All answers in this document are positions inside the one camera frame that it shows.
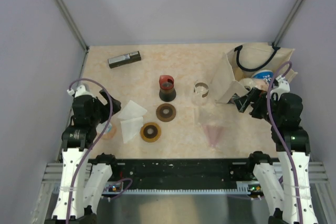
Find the white paper coffee filter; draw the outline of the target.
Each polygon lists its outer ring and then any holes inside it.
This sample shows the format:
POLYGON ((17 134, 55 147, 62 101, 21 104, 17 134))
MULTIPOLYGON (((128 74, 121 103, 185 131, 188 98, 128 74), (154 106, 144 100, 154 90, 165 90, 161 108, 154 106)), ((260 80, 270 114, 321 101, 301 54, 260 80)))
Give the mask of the white paper coffee filter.
POLYGON ((130 100, 118 115, 120 120, 130 120, 143 117, 147 113, 147 109, 130 100))
POLYGON ((133 118, 121 121, 121 131, 123 143, 126 144, 131 141, 143 127, 143 117, 133 118))

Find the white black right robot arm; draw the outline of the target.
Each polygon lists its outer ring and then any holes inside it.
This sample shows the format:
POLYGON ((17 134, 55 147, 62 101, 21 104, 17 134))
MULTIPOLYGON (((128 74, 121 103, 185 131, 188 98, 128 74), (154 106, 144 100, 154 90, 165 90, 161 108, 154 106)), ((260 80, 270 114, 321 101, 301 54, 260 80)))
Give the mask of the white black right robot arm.
POLYGON ((234 95, 239 112, 252 107, 250 115, 271 125, 282 177, 277 178, 269 155, 249 155, 245 174, 258 180, 270 213, 269 223, 318 223, 309 182, 310 141, 301 127, 302 98, 291 92, 271 93, 252 88, 243 96, 234 95))

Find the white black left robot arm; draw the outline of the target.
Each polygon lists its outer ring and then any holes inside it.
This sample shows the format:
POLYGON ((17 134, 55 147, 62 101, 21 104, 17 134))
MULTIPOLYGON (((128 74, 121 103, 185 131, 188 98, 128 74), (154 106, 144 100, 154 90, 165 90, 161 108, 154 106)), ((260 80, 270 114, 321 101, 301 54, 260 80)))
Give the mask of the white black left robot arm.
POLYGON ((89 154, 105 133, 112 116, 121 109, 105 88, 103 104, 86 86, 69 88, 73 97, 70 123, 61 136, 62 174, 59 193, 51 217, 45 223, 96 223, 97 208, 108 180, 119 168, 114 156, 101 154, 92 161, 89 154))

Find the pink glass dripper cone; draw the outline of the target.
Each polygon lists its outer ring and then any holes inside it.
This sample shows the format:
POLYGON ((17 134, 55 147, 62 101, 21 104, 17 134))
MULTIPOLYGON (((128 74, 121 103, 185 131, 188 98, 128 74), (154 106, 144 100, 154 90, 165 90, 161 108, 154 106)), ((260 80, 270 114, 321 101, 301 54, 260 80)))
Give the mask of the pink glass dripper cone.
POLYGON ((202 124, 203 132, 211 148, 215 148, 224 138, 226 127, 202 124))

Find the beige round package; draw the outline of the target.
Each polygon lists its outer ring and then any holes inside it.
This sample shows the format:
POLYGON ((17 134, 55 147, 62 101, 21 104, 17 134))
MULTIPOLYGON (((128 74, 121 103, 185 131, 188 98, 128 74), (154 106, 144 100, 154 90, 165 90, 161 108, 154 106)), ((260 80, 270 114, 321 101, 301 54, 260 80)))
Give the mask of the beige round package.
POLYGON ((267 80, 258 78, 243 78, 239 81, 239 84, 243 87, 237 95, 242 97, 246 95, 253 88, 259 89, 261 91, 267 91, 269 83, 267 80))

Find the blue white packet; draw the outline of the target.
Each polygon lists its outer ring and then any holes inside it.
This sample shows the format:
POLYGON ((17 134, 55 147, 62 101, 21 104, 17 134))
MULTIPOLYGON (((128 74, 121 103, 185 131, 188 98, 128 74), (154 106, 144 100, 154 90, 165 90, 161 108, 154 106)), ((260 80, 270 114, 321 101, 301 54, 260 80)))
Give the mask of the blue white packet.
POLYGON ((267 91, 274 73, 271 70, 259 70, 252 75, 253 87, 262 91, 267 91))

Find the beige canvas tote bag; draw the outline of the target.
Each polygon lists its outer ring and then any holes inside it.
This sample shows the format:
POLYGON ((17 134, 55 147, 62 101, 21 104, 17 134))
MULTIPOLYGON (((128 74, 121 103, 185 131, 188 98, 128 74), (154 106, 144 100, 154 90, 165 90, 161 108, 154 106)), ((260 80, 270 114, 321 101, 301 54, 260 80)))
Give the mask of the beige canvas tote bag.
POLYGON ((248 93, 241 80, 251 78, 260 70, 275 72, 291 59, 292 48, 271 46, 267 43, 247 43, 224 54, 214 68, 210 93, 217 103, 228 103, 236 94, 248 93))

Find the black rectangular box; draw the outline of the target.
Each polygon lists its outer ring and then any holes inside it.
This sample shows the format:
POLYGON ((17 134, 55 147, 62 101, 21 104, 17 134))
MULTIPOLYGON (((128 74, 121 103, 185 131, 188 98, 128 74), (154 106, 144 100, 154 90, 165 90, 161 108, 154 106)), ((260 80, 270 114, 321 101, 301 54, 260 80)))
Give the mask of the black rectangular box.
POLYGON ((116 68, 119 66, 127 65, 133 62, 141 61, 141 55, 139 51, 134 51, 128 54, 112 57, 108 59, 109 67, 116 68))

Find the clear glass beaker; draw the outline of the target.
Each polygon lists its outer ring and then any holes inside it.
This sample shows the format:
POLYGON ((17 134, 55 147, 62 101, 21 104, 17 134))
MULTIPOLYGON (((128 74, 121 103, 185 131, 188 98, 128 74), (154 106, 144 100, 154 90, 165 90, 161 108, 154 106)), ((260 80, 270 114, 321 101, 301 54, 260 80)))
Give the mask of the clear glass beaker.
POLYGON ((197 80, 193 86, 192 102, 196 106, 203 106, 207 103, 209 94, 208 84, 197 80))

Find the black carafe with red lid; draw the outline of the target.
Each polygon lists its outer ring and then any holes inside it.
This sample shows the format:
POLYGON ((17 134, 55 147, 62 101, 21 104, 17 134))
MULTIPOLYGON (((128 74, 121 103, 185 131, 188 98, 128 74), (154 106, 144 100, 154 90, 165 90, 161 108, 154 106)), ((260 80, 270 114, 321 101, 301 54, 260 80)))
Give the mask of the black carafe with red lid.
POLYGON ((159 97, 164 102, 171 102, 176 98, 174 87, 174 78, 169 75, 161 75, 159 77, 159 97))

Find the aluminium frame rail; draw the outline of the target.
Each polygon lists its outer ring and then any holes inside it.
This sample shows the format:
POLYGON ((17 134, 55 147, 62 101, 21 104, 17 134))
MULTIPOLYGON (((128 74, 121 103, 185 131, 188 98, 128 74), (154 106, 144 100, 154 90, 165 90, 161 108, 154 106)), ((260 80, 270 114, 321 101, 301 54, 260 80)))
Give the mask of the aluminium frame rail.
MULTIPOLYGON (((245 162, 234 162, 228 159, 169 159, 166 162, 154 159, 123 159, 112 165, 112 180, 116 181, 124 177, 219 177, 224 182, 245 182, 255 180, 252 172, 249 172, 245 162)), ((60 183, 63 164, 47 164, 42 181, 44 183, 60 183)), ((308 169, 311 181, 327 181, 324 166, 321 162, 310 162, 308 169)))

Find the left corner aluminium post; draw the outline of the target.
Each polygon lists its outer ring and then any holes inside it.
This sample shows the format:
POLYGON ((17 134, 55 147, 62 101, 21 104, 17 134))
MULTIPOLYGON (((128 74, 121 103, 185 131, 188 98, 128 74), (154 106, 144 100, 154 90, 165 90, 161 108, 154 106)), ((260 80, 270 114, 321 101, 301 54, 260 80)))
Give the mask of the left corner aluminium post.
POLYGON ((89 46, 87 45, 87 43, 85 42, 81 32, 79 31, 72 15, 70 14, 66 4, 64 3, 63 0, 54 0, 56 6, 58 7, 63 19, 65 20, 65 22, 67 23, 70 31, 72 32, 73 36, 75 37, 75 39, 77 40, 77 42, 79 43, 79 45, 82 47, 82 49, 87 52, 89 49, 89 46))

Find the corner aluminium post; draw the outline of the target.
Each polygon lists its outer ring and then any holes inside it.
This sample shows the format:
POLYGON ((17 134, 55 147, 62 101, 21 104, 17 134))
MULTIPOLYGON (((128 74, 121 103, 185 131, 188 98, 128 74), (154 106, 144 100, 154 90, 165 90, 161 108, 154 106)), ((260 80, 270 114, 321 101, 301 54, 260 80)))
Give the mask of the corner aluminium post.
POLYGON ((89 46, 87 45, 87 43, 85 42, 81 32, 79 31, 72 15, 70 14, 66 4, 64 3, 63 0, 54 0, 56 6, 58 7, 63 19, 65 20, 65 22, 67 23, 70 31, 72 32, 73 36, 75 37, 75 39, 77 40, 77 42, 79 43, 79 45, 82 47, 82 49, 87 52, 89 49, 89 46))
POLYGON ((270 43, 272 46, 279 46, 281 41, 283 40, 285 34, 289 30, 290 26, 294 22, 296 16, 298 15, 301 7, 303 6, 305 0, 296 0, 294 5, 292 6, 290 12, 288 13, 285 21, 283 22, 282 26, 280 27, 275 39, 270 43))

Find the right corner aluminium post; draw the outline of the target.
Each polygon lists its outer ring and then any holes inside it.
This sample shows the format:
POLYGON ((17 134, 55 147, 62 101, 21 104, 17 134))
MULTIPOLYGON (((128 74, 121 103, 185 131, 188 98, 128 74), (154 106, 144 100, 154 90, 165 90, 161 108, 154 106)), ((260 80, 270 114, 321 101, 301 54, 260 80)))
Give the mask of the right corner aluminium post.
POLYGON ((290 26, 294 22, 296 16, 298 15, 301 7, 303 6, 305 0, 296 0, 294 5, 292 6, 290 12, 288 13, 285 21, 283 22, 282 26, 280 27, 275 39, 270 43, 272 46, 279 46, 281 41, 283 40, 285 34, 289 30, 290 26))

